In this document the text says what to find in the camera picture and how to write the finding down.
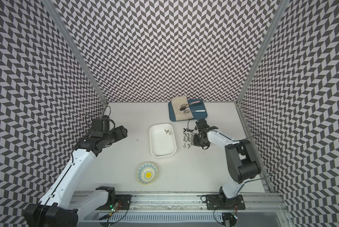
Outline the removed silver wing nuts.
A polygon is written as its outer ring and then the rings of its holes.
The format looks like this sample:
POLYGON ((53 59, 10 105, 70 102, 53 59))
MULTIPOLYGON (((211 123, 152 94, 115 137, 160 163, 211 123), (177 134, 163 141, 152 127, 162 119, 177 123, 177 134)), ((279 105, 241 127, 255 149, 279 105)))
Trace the removed silver wing nuts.
POLYGON ((190 149, 194 145, 194 142, 193 142, 194 135, 192 133, 183 133, 183 135, 184 135, 183 148, 190 149))

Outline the white storage box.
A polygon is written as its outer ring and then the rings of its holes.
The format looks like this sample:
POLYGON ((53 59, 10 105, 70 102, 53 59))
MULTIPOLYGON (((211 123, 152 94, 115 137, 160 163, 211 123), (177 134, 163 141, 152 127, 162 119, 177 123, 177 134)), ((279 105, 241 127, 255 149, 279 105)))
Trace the white storage box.
POLYGON ((150 151, 155 158, 166 158, 174 156, 177 152, 177 144, 172 125, 157 124, 150 128, 150 151))

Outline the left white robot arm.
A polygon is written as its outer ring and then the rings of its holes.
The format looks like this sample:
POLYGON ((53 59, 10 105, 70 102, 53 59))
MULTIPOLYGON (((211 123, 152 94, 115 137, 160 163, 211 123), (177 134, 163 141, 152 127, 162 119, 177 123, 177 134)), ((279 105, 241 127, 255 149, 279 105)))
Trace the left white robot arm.
POLYGON ((118 201, 113 187, 100 186, 71 205, 71 198, 88 167, 106 147, 127 137, 123 126, 101 132, 88 132, 76 145, 66 167, 37 204, 23 211, 30 227, 75 227, 92 211, 109 207, 115 211, 118 201))

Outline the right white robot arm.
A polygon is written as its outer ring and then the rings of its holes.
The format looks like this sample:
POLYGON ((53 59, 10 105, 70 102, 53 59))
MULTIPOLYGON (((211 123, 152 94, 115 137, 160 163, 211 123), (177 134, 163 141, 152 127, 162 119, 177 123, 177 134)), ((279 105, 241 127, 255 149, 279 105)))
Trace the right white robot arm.
POLYGON ((194 135, 194 146, 208 149, 216 145, 225 152, 230 179, 219 189, 219 204, 222 207, 236 206, 241 202, 239 195, 246 183, 261 174, 261 166, 251 142, 236 140, 225 135, 217 127, 199 127, 194 135))

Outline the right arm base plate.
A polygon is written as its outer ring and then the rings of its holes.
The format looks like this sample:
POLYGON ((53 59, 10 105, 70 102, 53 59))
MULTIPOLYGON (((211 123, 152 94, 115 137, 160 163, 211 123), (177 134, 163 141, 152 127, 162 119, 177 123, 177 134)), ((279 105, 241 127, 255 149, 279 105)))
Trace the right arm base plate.
POLYGON ((219 194, 208 194, 205 195, 203 201, 207 210, 234 210, 237 208, 239 211, 245 210, 245 202, 242 195, 235 196, 232 199, 226 197, 222 198, 219 194))

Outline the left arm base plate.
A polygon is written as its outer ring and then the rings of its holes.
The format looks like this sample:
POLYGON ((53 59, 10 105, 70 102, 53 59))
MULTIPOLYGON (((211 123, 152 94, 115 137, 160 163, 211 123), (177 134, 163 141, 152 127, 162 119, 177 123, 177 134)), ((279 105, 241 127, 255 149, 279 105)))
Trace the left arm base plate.
POLYGON ((109 201, 103 206, 98 207, 96 210, 97 211, 108 211, 114 208, 114 205, 118 202, 120 204, 120 210, 121 211, 127 211, 130 208, 132 200, 132 195, 131 194, 119 194, 116 195, 116 199, 113 201, 109 201))

